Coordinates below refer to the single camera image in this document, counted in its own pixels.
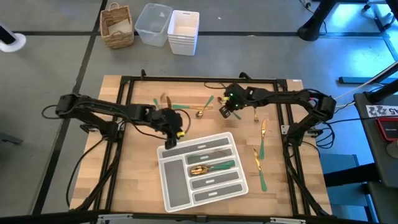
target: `clear plastic container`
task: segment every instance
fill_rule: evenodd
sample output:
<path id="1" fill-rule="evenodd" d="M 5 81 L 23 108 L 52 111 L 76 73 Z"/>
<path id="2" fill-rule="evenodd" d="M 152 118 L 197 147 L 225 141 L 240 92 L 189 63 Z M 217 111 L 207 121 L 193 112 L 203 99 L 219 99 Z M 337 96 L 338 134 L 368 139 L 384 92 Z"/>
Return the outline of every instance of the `clear plastic container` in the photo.
<path id="1" fill-rule="evenodd" d="M 157 149 L 166 212 L 175 212 L 248 193 L 238 150 L 231 133 L 221 133 Z M 228 168 L 219 166 L 229 164 Z M 192 168 L 209 171 L 193 175 Z"/>
<path id="2" fill-rule="evenodd" d="M 139 15 L 135 28 L 143 43 L 163 47 L 173 9 L 161 4 L 147 4 Z"/>

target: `white plastic container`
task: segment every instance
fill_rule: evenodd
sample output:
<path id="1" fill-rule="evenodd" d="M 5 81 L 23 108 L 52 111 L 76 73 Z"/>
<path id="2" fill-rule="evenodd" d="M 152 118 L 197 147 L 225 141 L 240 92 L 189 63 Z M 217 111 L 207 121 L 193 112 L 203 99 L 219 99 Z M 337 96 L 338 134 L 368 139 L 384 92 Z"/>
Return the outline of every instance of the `white plastic container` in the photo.
<path id="1" fill-rule="evenodd" d="M 146 4 L 135 25 L 143 43 L 163 47 L 172 10 L 161 4 Z"/>
<path id="2" fill-rule="evenodd" d="M 166 212 L 175 212 L 237 197 L 249 192 L 243 167 L 231 133 L 221 133 L 157 149 L 160 180 Z M 208 167 L 233 163 L 229 169 L 215 169 L 192 175 L 198 165 Z"/>
<path id="3" fill-rule="evenodd" d="M 167 35 L 173 54 L 195 54 L 199 31 L 199 12 L 174 10 Z"/>

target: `stacked white containers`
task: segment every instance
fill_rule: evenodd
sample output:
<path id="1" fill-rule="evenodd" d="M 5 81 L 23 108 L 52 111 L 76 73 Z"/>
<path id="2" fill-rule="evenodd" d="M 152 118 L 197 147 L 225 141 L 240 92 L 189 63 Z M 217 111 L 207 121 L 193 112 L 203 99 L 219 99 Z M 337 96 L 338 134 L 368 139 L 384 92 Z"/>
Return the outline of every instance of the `stacked white containers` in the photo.
<path id="1" fill-rule="evenodd" d="M 199 12 L 174 10 L 167 35 L 173 54 L 195 54 L 199 31 Z"/>

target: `wicker basket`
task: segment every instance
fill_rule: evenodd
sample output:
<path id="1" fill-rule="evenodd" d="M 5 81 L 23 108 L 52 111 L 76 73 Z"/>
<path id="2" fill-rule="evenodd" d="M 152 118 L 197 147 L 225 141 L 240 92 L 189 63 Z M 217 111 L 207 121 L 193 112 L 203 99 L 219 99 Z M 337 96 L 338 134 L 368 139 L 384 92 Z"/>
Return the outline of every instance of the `wicker basket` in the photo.
<path id="1" fill-rule="evenodd" d="M 108 27 L 125 19 L 129 19 L 132 26 L 131 32 L 123 33 L 117 31 L 109 34 Z M 132 24 L 129 6 L 119 7 L 116 2 L 111 3 L 108 10 L 101 11 L 100 17 L 101 37 L 105 41 L 106 46 L 112 49 L 119 49 L 131 45 L 134 41 L 134 25 Z"/>

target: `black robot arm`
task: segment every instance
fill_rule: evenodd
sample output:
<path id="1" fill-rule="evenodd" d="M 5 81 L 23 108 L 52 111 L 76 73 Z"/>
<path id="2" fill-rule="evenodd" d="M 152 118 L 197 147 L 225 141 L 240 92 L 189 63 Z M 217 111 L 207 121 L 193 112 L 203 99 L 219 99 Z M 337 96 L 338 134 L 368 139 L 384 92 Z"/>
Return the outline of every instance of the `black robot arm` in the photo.
<path id="1" fill-rule="evenodd" d="M 79 119 L 84 122 L 80 126 L 84 131 L 98 129 L 102 136 L 111 142 L 118 141 L 118 123 L 105 121 L 94 113 L 117 116 L 133 125 L 144 125 L 160 131 L 167 136 L 166 149 L 174 147 L 177 139 L 185 134 L 181 129 L 182 118 L 178 113 L 170 108 L 156 110 L 156 107 L 152 105 L 119 105 L 89 96 L 68 94 L 60 97 L 55 113 L 63 119 Z"/>
<path id="2" fill-rule="evenodd" d="M 284 151 L 283 155 L 286 161 L 287 172 L 292 176 L 304 197 L 308 200 L 317 215 L 329 215 L 324 211 L 319 203 L 312 197 L 303 181 L 297 175 L 296 170 L 290 161 L 288 147 L 299 146 L 302 143 L 304 134 L 314 125 L 328 121 L 333 118 L 336 101 L 331 97 L 317 90 L 300 90 L 300 91 L 282 91 L 273 92 L 263 88 L 247 87 L 242 88 L 236 83 L 226 87 L 224 92 L 225 105 L 220 108 L 220 113 L 227 118 L 232 111 L 243 109 L 247 106 L 265 106 L 270 103 L 287 103 L 303 106 L 308 115 L 298 123 L 291 124 L 287 134 L 283 137 Z"/>

